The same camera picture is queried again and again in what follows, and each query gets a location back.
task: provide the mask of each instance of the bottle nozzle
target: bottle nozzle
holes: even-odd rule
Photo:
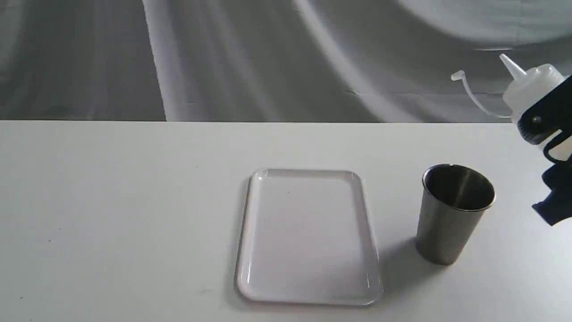
[[[519,65],[517,65],[516,62],[513,62],[513,60],[510,59],[507,55],[500,54],[500,60],[502,60],[502,62],[505,64],[506,69],[509,70],[514,79],[517,80],[526,76],[526,72]]]

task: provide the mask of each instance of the rectangular tray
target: rectangular tray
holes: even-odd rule
[[[256,171],[237,268],[237,287],[251,300],[372,304],[383,289],[360,178],[349,171]]]

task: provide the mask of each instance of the table surface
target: table surface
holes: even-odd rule
[[[0,122],[0,321],[570,321],[572,221],[530,207],[548,161],[511,124]],[[448,267],[415,253],[429,166],[498,199]],[[250,303],[234,274],[249,176],[344,169],[385,283],[369,308]]]

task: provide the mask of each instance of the cup rim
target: cup rim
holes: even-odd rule
[[[431,193],[431,191],[429,191],[429,189],[427,188],[426,185],[426,179],[427,179],[427,175],[429,174],[429,172],[431,172],[432,170],[436,169],[436,168],[441,168],[441,167],[459,167],[459,168],[463,168],[466,170],[469,170],[475,174],[477,174],[478,176],[480,176],[481,178],[485,179],[485,181],[488,183],[488,185],[491,187],[492,189],[492,200],[491,202],[489,202],[485,207],[481,207],[479,209],[463,209],[463,208],[458,208],[455,206],[451,206],[448,203],[442,201],[441,199],[437,198],[434,194]],[[423,176],[421,177],[421,183],[423,184],[423,189],[433,198],[435,198],[435,200],[437,200],[438,202],[442,203],[443,205],[454,209],[454,210],[458,210],[458,211],[462,211],[464,213],[476,213],[479,211],[483,211],[483,210],[487,210],[490,207],[492,207],[492,205],[495,203],[496,201],[496,191],[495,191],[495,187],[492,185],[491,181],[484,176],[483,174],[481,174],[479,171],[471,169],[469,167],[466,166],[461,166],[460,164],[454,164],[454,163],[442,163],[442,164],[436,164],[434,166],[429,167],[427,170],[425,170],[425,172],[423,173]]]

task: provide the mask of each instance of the metal cup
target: metal cup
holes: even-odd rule
[[[439,164],[423,174],[423,200],[415,246],[426,260],[453,264],[495,190],[482,174],[455,164]]]

